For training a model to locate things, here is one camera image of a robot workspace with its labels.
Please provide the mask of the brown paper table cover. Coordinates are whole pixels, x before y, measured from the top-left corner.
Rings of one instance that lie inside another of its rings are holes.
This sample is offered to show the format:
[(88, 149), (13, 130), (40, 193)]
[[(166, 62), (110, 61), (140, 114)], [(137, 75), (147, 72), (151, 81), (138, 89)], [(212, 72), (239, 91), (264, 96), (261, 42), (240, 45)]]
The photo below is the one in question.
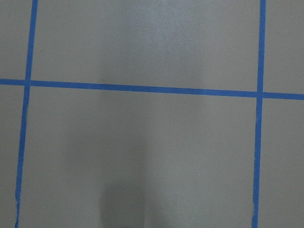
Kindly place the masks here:
[(3, 228), (301, 228), (301, 0), (3, 0)]

